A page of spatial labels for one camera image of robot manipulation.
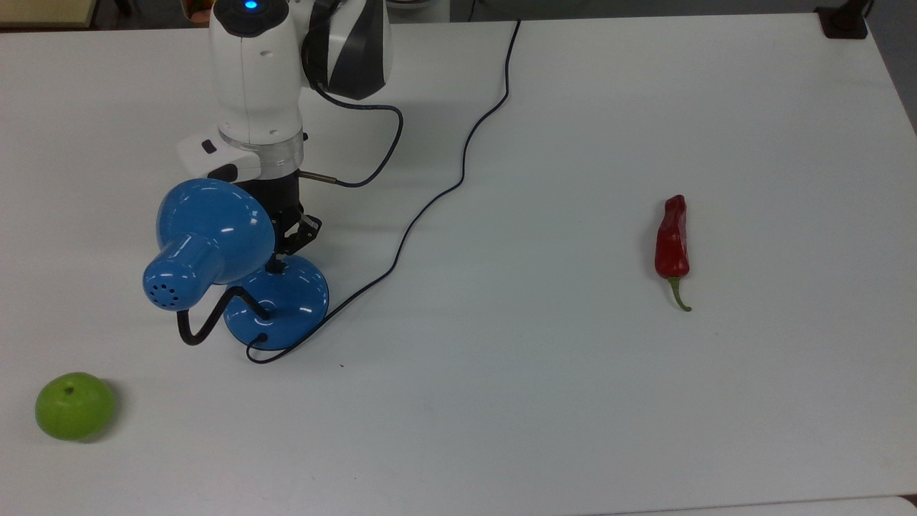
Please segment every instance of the green stem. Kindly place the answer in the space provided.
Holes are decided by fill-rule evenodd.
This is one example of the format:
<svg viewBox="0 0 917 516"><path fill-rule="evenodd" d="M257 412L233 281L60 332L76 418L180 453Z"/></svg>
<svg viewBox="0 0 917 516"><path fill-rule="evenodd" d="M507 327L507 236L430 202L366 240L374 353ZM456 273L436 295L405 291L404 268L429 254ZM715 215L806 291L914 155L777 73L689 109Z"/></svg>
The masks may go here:
<svg viewBox="0 0 917 516"><path fill-rule="evenodd" d="M679 283L681 278L679 277L667 277L668 283L672 285L672 293L675 294L675 302L679 304L679 307L686 312L691 311L691 307L686 307L684 303L681 302L681 294L679 294Z"/></svg>

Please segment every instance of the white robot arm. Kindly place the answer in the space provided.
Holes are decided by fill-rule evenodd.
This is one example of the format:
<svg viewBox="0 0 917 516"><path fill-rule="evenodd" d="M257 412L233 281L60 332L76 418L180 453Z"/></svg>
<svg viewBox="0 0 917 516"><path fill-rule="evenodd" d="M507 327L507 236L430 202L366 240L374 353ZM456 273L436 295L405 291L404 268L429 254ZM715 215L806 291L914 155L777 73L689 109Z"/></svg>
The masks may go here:
<svg viewBox="0 0 917 516"><path fill-rule="evenodd" d="M372 95L391 72L390 41L384 0L218 0L210 52L219 118L178 144L182 163L193 176L252 194L277 221L279 237L304 222L314 238L320 222L299 204L302 88ZM278 252L304 245L281 242Z"/></svg>

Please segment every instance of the green apple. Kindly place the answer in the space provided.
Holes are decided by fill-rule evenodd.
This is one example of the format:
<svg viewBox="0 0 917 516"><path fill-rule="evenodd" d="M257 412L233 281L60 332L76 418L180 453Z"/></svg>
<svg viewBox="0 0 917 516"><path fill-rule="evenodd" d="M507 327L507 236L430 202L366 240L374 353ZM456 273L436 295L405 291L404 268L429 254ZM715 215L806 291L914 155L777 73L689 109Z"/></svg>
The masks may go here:
<svg viewBox="0 0 917 516"><path fill-rule="evenodd" d="M87 373L54 378L35 401L35 421L47 435L78 441L102 430L115 411L115 395Z"/></svg>

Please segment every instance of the black bracket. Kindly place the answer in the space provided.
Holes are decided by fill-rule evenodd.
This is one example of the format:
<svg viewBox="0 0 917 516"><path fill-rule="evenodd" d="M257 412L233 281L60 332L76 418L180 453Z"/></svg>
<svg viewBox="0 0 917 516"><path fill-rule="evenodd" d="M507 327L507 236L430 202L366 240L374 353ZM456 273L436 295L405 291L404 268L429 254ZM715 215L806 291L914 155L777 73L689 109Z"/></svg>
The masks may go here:
<svg viewBox="0 0 917 516"><path fill-rule="evenodd" d="M303 214L297 231L282 239L280 251L288 256L294 254L305 247L306 244L315 240L315 237L318 236L318 231L321 229L322 221L320 219Z"/></svg>
<svg viewBox="0 0 917 516"><path fill-rule="evenodd" d="M869 31L863 9L869 0L849 0L840 7L816 7L822 32L829 39L866 39Z"/></svg>

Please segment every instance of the table surface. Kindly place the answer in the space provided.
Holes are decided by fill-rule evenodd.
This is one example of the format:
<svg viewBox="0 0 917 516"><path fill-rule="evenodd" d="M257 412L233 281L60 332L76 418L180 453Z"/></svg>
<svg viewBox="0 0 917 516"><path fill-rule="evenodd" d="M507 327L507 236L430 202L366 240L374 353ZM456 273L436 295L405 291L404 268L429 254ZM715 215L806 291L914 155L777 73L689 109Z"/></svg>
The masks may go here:
<svg viewBox="0 0 917 516"><path fill-rule="evenodd" d="M459 176L512 24L396 26L402 143L303 184L332 305ZM205 30L0 35L0 508L594 514L917 492L917 139L872 39L812 15L525 22L510 100L399 269L303 349L197 348L145 299L174 143L215 119ZM355 180L386 113L301 99ZM679 312L652 269L689 204ZM218 292L193 314L199 324ZM121 399L51 440L41 387Z"/></svg>
<svg viewBox="0 0 917 516"><path fill-rule="evenodd" d="M913 516L917 509L901 498L836 499L717 509L642 512L642 516Z"/></svg>
<svg viewBox="0 0 917 516"><path fill-rule="evenodd" d="M0 0L0 27L86 28L95 0Z"/></svg>

